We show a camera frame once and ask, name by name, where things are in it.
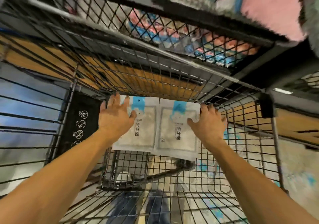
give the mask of forearm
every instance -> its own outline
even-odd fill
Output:
[[[224,140],[207,145],[251,224],[318,223],[284,191],[239,157]]]
[[[24,181],[0,201],[0,219],[10,224],[57,223],[99,158],[113,144],[111,135],[98,130]]]

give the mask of white icon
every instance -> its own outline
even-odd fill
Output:
[[[78,123],[78,127],[81,128],[81,129],[84,128],[85,125],[86,125],[86,123],[85,123],[84,120],[81,120],[81,121],[79,121],[79,123]]]
[[[80,139],[81,137],[83,137],[83,131],[82,130],[78,130],[76,133],[75,133],[75,137],[77,139]]]
[[[81,112],[81,117],[82,117],[82,119],[87,118],[87,116],[88,116],[87,111],[82,111],[82,112]]]
[[[80,140],[77,140],[77,141],[73,142],[73,143],[71,144],[71,147],[74,147],[75,145],[78,145],[80,142],[81,142]]]

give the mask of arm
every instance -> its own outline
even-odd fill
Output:
[[[197,123],[188,124],[213,154],[251,224],[318,224],[304,208],[257,169],[239,157],[223,140],[225,124],[212,105],[201,105]]]
[[[134,124],[135,111],[127,114],[129,97],[120,105],[120,96],[102,103],[99,129],[0,201],[0,220],[7,224],[57,223],[78,195],[86,178],[109,146]]]

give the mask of pink towel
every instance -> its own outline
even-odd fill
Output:
[[[302,41],[305,33],[298,22],[298,0],[243,0],[241,13],[292,41]]]

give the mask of person's left hand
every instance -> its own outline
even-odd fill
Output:
[[[107,103],[103,101],[99,113],[99,130],[106,131],[113,142],[116,142],[122,135],[128,132],[133,126],[136,112],[127,114],[127,107],[130,103],[130,97],[127,96],[120,104],[120,94],[112,95]]]

